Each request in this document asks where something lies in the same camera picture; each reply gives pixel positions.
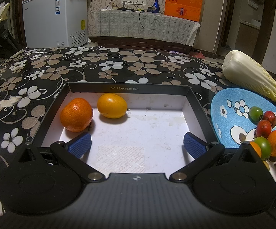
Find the red mat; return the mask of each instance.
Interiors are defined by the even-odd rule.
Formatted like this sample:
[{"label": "red mat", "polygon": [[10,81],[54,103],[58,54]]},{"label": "red mat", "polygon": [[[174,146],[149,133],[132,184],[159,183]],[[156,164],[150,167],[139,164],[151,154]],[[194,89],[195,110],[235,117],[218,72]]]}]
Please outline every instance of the red mat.
[{"label": "red mat", "polygon": [[191,50],[189,55],[198,59],[205,59],[205,56],[198,50]]}]

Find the blue gripper pad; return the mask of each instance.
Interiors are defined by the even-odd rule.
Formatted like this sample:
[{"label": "blue gripper pad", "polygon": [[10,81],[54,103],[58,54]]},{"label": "blue gripper pad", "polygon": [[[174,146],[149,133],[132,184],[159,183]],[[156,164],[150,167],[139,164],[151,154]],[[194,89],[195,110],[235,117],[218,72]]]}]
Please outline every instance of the blue gripper pad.
[{"label": "blue gripper pad", "polygon": [[91,143],[92,141],[90,133],[84,132],[67,143],[68,152],[77,158],[80,158],[90,149]]},{"label": "blue gripper pad", "polygon": [[207,151],[206,145],[206,142],[190,132],[187,132],[183,137],[183,146],[194,159],[197,159]]}]

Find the doorway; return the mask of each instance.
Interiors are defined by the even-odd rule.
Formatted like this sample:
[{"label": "doorway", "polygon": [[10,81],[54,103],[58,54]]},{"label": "doorway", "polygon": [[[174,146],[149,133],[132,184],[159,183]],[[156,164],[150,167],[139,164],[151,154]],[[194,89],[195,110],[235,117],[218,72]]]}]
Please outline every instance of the doorway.
[{"label": "doorway", "polygon": [[275,9],[276,0],[228,0],[219,58],[224,59],[231,50],[240,50],[262,63]]}]

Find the blue bottle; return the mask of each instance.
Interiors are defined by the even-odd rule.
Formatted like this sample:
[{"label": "blue bottle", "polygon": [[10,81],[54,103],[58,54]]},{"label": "blue bottle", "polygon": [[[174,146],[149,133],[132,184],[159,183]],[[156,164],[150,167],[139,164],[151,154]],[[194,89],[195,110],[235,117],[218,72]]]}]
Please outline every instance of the blue bottle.
[{"label": "blue bottle", "polygon": [[158,0],[155,0],[154,5],[152,6],[152,12],[153,13],[159,13],[160,11],[160,7],[158,4]]}]

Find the green tomato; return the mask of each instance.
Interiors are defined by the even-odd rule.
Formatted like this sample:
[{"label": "green tomato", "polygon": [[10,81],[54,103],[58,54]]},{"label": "green tomato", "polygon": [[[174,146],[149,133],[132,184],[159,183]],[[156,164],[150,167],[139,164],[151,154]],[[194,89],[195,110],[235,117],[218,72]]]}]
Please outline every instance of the green tomato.
[{"label": "green tomato", "polygon": [[249,109],[249,116],[254,122],[258,122],[263,118],[263,111],[259,107],[251,107]]},{"label": "green tomato", "polygon": [[261,152],[262,152],[261,159],[267,160],[272,153],[270,142],[264,137],[257,137],[253,141],[256,142],[261,148]]}]

